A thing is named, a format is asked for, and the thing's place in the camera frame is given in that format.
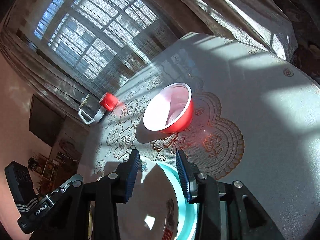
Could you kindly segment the black striped sleeve forearm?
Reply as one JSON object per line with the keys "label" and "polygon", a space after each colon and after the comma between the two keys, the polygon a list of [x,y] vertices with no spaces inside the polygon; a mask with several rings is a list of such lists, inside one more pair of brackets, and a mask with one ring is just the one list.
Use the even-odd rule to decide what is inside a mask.
{"label": "black striped sleeve forearm", "polygon": [[4,171],[19,213],[27,214],[38,203],[28,168],[12,161]]}

